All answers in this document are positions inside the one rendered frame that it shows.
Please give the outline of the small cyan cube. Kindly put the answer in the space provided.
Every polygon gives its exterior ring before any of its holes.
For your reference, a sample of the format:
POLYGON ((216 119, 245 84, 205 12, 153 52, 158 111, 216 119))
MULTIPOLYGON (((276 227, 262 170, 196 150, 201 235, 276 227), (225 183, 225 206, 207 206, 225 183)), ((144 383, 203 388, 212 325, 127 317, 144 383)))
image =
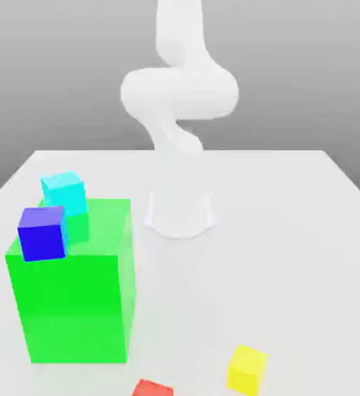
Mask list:
POLYGON ((87 212, 84 181, 74 171, 41 178, 45 206, 63 206, 67 217, 87 212))

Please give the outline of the small blue cube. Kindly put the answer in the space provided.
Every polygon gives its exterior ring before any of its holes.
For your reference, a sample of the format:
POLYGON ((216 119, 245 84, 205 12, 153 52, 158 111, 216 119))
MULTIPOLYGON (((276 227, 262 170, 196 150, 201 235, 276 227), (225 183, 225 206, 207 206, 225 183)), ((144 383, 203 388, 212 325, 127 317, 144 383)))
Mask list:
POLYGON ((25 208, 18 235, 25 261, 65 258, 68 237, 64 207, 25 208))

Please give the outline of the small yellow cube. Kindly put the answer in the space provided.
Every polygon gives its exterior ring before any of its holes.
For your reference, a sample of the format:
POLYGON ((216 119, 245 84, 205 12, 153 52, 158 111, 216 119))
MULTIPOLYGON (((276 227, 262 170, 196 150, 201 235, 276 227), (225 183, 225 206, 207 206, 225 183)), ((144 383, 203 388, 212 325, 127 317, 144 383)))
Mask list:
POLYGON ((238 345, 228 365, 227 387, 246 396, 257 396, 266 361, 266 353, 238 345))

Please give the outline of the small red cube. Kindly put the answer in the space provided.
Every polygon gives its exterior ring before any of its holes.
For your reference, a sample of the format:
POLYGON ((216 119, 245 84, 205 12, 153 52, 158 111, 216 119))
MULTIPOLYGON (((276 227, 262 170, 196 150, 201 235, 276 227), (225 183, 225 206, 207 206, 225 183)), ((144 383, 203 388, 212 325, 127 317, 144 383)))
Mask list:
POLYGON ((132 396, 174 396, 173 389, 153 381, 140 379, 132 396))

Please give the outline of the large green box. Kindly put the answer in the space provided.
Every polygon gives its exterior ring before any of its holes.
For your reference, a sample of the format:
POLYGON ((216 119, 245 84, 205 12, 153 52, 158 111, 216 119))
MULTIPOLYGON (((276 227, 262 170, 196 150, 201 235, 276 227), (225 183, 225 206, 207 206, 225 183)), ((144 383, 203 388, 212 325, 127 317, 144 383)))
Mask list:
POLYGON ((89 199, 67 219, 65 258, 25 261, 5 253, 33 363, 123 364, 135 312, 132 209, 128 199, 89 199))

